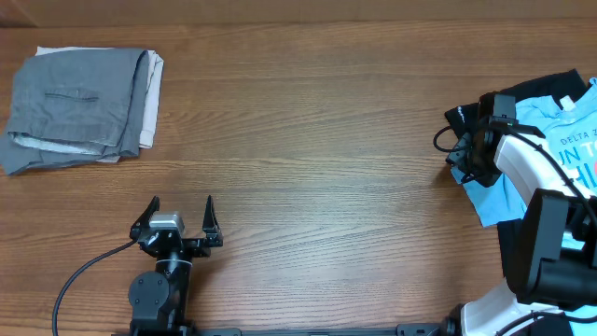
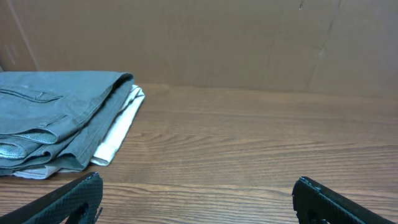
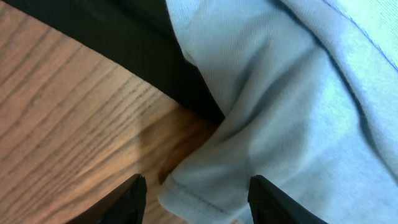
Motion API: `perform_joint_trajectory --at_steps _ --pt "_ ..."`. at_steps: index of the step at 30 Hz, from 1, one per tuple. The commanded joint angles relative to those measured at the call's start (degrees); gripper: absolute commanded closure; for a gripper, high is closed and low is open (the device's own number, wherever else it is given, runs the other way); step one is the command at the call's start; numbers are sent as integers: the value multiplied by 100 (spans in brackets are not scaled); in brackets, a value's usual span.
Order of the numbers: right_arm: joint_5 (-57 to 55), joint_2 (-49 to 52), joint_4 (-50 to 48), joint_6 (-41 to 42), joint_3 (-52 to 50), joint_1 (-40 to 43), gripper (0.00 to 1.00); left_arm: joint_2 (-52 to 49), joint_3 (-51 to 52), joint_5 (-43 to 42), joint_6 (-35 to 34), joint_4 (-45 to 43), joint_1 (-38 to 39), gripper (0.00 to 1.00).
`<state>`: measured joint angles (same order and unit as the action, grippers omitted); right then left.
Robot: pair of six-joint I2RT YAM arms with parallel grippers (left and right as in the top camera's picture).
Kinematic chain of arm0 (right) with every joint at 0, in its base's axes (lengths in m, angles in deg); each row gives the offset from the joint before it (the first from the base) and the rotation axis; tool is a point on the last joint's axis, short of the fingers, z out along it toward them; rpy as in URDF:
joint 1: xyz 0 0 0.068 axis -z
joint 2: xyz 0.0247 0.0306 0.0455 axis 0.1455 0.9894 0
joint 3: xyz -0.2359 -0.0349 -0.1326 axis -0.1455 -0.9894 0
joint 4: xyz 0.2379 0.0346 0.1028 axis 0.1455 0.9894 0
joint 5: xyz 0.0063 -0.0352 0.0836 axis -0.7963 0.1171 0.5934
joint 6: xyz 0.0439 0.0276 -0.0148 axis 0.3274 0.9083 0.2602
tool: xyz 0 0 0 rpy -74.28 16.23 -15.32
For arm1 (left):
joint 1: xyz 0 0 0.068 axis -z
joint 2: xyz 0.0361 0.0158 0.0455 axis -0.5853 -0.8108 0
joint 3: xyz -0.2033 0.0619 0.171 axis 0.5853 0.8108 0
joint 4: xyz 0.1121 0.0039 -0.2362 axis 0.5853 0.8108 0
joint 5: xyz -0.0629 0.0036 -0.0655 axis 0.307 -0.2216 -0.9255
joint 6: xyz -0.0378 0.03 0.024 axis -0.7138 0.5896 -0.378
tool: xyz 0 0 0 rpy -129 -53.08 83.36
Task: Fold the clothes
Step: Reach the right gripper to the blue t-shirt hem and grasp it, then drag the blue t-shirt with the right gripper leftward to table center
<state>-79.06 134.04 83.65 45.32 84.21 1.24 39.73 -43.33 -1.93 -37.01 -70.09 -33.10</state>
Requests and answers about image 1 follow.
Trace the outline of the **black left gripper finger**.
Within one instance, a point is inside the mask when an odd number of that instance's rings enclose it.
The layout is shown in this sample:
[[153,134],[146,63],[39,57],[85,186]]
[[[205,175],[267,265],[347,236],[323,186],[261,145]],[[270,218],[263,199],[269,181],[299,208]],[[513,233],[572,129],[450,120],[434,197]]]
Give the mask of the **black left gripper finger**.
[[223,245],[223,233],[215,216],[215,204],[211,195],[208,196],[206,201],[202,230],[205,233],[205,239],[209,246]]
[[146,210],[132,224],[129,237],[132,240],[138,240],[143,231],[149,228],[149,221],[153,214],[160,210],[160,198],[154,196],[147,206]]

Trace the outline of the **light blue printed t-shirt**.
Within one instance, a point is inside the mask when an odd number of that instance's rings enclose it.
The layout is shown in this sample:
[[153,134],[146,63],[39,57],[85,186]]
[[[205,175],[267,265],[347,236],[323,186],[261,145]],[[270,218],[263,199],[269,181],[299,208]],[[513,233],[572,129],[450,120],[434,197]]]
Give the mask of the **light blue printed t-shirt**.
[[[566,84],[562,93],[538,93],[516,103],[517,119],[537,127],[548,141],[550,154],[591,191],[596,190],[596,79],[581,85],[575,94]],[[504,175],[484,188],[478,182],[464,184],[482,226],[523,217],[526,205],[513,183]]]

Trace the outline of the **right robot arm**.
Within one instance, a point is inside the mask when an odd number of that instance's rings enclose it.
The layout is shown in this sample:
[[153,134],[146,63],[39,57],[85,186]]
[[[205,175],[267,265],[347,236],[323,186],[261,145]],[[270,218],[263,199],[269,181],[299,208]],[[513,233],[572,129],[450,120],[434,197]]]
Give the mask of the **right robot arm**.
[[456,307],[436,333],[570,335],[595,323],[573,312],[596,302],[596,196],[554,160],[537,127],[518,121],[514,97],[482,95],[476,125],[447,154],[464,183],[508,177],[527,209],[497,226],[503,282]]

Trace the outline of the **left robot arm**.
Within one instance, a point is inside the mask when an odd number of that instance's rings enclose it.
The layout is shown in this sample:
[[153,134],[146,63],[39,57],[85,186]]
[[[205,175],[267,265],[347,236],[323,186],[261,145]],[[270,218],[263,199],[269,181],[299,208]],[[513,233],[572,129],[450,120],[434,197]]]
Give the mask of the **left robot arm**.
[[210,257],[211,249],[224,240],[212,197],[207,198],[201,229],[202,237],[186,238],[182,216],[161,212],[158,197],[132,225],[130,237],[156,263],[153,271],[141,273],[130,285],[131,335],[199,333],[186,318],[193,260]]

